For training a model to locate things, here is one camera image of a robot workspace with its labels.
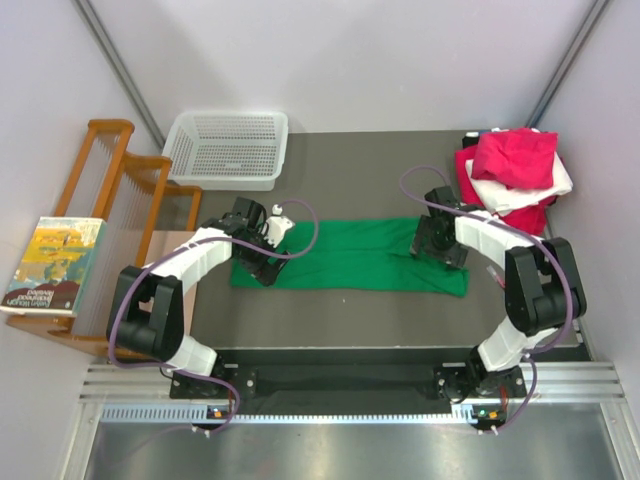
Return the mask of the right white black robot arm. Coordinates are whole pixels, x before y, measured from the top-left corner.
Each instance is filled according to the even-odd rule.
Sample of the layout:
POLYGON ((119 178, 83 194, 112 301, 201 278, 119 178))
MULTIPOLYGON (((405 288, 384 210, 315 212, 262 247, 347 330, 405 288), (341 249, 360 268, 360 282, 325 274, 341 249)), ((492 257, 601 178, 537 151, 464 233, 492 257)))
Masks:
POLYGON ((504 320, 471 350, 457 382, 442 386, 456 401, 494 394, 515 375, 524 354, 585 314, 573 249, 563 238, 540 239, 458 202, 449 186, 429 191, 424 200, 428 212, 419 219, 412 256, 461 269, 475 250, 504 272, 504 320))

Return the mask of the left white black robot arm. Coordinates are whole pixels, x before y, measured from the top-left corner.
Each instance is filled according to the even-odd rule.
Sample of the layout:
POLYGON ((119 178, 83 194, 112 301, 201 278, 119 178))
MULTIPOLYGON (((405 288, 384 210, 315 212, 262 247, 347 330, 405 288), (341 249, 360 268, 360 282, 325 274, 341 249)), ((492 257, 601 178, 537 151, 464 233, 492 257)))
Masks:
POLYGON ((253 200, 238 197, 220 218, 205 221, 192 237, 160 259, 143 267, 128 266, 118 276, 106 330, 109 360, 119 367, 116 349, 147 359, 147 366, 172 369, 192 378, 205 396, 216 396, 227 382, 216 366, 216 351, 186 332, 184 296, 211 270, 237 261, 263 286, 275 283, 289 260, 277 248, 295 222, 280 206, 271 211, 253 200))

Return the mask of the green t shirt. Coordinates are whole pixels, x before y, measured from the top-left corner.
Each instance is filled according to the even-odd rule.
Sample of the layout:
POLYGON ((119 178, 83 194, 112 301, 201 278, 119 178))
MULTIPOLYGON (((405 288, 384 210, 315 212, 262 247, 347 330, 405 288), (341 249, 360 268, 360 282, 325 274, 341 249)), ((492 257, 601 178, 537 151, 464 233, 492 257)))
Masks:
POLYGON ((313 248, 289 261, 273 287, 465 296, 469 286, 466 269, 449 267, 425 254, 410 254, 418 222, 412 217, 323 220, 313 248))

